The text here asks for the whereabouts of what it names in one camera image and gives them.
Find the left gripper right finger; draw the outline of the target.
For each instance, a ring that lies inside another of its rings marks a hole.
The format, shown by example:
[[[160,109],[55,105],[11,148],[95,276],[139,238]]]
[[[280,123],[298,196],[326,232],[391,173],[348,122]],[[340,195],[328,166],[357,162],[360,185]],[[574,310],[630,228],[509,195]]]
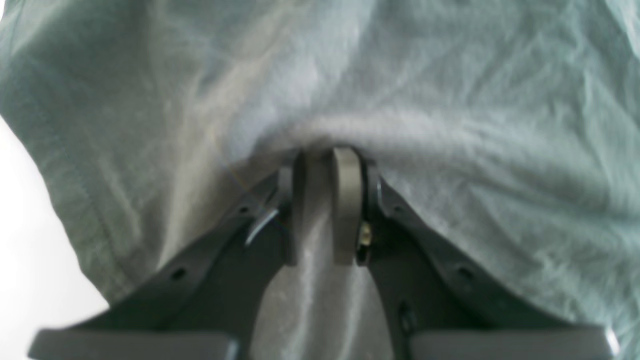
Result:
[[[538,308],[427,226],[354,148],[333,150],[333,254],[364,267],[397,360],[612,360],[609,326]]]

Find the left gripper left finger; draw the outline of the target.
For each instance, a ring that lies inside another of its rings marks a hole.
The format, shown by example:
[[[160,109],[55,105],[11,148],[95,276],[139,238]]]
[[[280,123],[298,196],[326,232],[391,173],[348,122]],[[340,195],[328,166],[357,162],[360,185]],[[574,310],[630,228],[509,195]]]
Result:
[[[294,195],[304,157],[244,192],[219,223],[108,310],[42,329],[34,360],[247,360],[263,294],[297,264]]]

